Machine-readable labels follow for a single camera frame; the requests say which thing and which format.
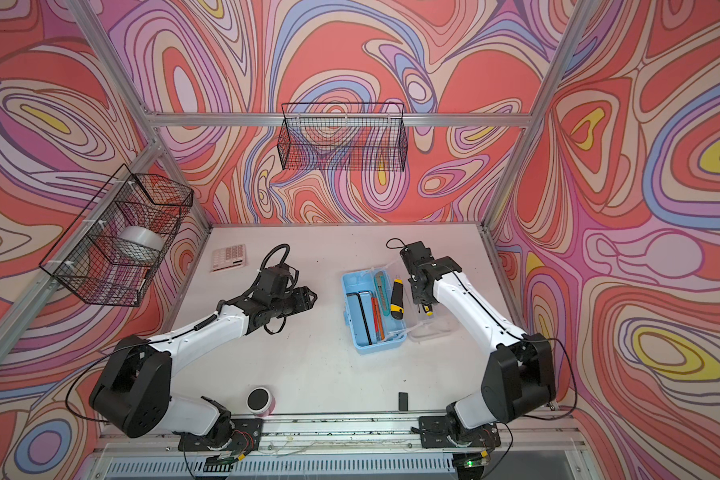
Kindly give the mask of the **teal utility knife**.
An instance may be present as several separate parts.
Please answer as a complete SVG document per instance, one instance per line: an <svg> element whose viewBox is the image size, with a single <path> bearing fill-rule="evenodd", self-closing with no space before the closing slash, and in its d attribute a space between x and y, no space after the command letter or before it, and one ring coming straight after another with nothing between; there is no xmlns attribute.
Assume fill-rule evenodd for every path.
<svg viewBox="0 0 720 480"><path fill-rule="evenodd" d="M384 316L390 316L390 290L388 278L384 270L378 270L374 274L374 285L382 314Z"/></svg>

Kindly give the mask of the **yellow black utility knife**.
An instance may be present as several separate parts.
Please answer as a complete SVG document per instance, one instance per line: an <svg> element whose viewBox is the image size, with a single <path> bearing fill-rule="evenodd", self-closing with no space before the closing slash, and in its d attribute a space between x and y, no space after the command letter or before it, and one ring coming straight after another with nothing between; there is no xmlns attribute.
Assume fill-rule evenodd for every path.
<svg viewBox="0 0 720 480"><path fill-rule="evenodd" d="M395 320L404 318L404 285L400 279L395 279L390 297L390 315Z"/></svg>

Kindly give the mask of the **blue plastic tool box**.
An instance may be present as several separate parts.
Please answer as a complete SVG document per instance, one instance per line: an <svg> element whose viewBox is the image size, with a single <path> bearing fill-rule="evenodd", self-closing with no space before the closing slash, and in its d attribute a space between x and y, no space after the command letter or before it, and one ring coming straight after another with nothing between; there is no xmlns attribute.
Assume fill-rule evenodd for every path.
<svg viewBox="0 0 720 480"><path fill-rule="evenodd" d="M413 302L409 274L400 260L348 272L341 277L344 321L360 354L446 337L459 329L455 317L437 305L427 313Z"/></svg>

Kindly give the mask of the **red hex key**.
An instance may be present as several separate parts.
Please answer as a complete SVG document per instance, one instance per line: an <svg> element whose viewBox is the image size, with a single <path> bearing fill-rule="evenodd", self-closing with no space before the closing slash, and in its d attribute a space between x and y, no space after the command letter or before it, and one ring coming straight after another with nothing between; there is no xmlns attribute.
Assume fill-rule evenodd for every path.
<svg viewBox="0 0 720 480"><path fill-rule="evenodd" d="M383 323L381 309L378 299L374 294L371 295L371 305L373 313L374 331L376 335L376 342L379 343L384 339Z"/></svg>

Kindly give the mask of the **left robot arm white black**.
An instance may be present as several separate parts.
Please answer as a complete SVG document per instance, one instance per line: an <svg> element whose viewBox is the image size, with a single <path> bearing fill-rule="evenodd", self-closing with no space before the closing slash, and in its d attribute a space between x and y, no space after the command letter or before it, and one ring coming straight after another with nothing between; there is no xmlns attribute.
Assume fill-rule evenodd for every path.
<svg viewBox="0 0 720 480"><path fill-rule="evenodd" d="M311 310L318 295L299 286L298 272L277 265L258 272L253 284L222 300L207 317L149 339L131 335L107 359L89 396L90 407L129 438L171 432L220 450L232 439L231 412L207 397L172 390L172 379L205 354L259 329L273 319Z"/></svg>

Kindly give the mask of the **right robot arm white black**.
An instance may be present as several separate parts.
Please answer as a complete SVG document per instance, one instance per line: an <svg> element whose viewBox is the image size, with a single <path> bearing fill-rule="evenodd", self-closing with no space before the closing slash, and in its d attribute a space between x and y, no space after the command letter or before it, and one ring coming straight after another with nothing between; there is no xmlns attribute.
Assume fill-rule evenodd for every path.
<svg viewBox="0 0 720 480"><path fill-rule="evenodd" d="M556 399L552 347L541 334L528 334L502 316L476 290L451 257L435 258L418 241L400 250L413 303L429 313L444 306L487 356L479 389L447 407L457 431L509 423Z"/></svg>

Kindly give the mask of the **white pink calculator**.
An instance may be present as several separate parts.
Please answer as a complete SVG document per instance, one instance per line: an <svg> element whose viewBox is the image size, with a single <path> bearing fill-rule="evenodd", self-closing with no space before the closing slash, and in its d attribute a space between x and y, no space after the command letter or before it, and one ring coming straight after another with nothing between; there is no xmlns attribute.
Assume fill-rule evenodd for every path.
<svg viewBox="0 0 720 480"><path fill-rule="evenodd" d="M245 266L247 263L246 247L244 244L237 244L224 248L215 249L211 257L211 271L236 269Z"/></svg>

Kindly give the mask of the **pink cup black lid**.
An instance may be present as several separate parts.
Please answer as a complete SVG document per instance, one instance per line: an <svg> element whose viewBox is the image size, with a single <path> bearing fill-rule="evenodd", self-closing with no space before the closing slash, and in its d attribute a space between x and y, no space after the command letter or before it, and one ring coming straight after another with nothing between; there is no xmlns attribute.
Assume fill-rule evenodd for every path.
<svg viewBox="0 0 720 480"><path fill-rule="evenodd" d="M250 391L246 398L248 410L256 417L267 417L275 408L275 399L266 387L257 387Z"/></svg>

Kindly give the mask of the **small black block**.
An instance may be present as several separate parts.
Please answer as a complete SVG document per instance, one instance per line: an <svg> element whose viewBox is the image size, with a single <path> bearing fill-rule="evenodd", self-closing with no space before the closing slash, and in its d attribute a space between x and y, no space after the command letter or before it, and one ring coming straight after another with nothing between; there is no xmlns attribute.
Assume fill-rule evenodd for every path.
<svg viewBox="0 0 720 480"><path fill-rule="evenodd" d="M401 412L409 410L409 395L407 392L398 393L398 410Z"/></svg>

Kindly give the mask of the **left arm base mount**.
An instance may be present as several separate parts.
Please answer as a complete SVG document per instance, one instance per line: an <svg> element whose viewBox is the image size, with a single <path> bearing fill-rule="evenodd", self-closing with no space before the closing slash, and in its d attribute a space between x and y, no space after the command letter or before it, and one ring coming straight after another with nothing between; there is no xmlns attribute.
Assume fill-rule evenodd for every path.
<svg viewBox="0 0 720 480"><path fill-rule="evenodd" d="M216 408L219 418L204 436L181 433L179 451L250 454L258 450L264 425L261 418L233 418L231 412L219 402L206 396L202 396L202 399Z"/></svg>

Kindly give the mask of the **aluminium frame corner post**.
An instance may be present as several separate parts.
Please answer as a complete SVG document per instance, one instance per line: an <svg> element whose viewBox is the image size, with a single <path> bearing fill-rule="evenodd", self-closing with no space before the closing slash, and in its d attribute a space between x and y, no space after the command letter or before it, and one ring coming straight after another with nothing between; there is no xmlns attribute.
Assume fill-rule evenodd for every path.
<svg viewBox="0 0 720 480"><path fill-rule="evenodd" d="M494 188L486 214L481 222L484 232L490 229L490 224L500 214L502 204L510 195L515 176L533 146L536 135L542 130L545 112L549 108L567 67L585 35L587 26L600 4L601 1L595 0L576 2L561 41L550 62L548 72L541 82L539 92L533 103L530 111L530 123L518 136L512 154L498 177L498 183Z"/></svg>

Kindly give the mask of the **grey duct tape roll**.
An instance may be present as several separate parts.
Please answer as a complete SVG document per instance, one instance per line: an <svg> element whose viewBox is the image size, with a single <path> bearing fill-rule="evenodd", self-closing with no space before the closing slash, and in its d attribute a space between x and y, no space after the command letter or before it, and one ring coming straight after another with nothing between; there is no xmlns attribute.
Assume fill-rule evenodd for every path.
<svg viewBox="0 0 720 480"><path fill-rule="evenodd" d="M162 252L165 240L147 228L131 225L117 237L115 248L126 258L140 264L155 262Z"/></svg>

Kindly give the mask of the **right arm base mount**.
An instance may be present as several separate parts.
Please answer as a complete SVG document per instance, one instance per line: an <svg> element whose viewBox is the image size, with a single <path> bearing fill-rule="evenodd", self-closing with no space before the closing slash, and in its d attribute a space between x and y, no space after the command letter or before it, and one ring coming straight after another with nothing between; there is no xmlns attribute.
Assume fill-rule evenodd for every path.
<svg viewBox="0 0 720 480"><path fill-rule="evenodd" d="M466 429L452 415L420 416L411 432L419 436L425 449L481 448L488 452L501 445L498 429L494 424L485 424Z"/></svg>

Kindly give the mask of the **aluminium front rail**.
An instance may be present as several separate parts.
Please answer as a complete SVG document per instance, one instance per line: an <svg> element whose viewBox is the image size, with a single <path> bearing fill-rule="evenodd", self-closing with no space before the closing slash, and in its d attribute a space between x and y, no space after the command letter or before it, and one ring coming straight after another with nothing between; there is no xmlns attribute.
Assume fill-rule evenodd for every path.
<svg viewBox="0 0 720 480"><path fill-rule="evenodd" d="M521 420L483 433L476 446L427 449L418 412L274 415L256 449L232 465L213 452L182 452L176 435L138 440L106 433L84 479L599 479L572 420Z"/></svg>

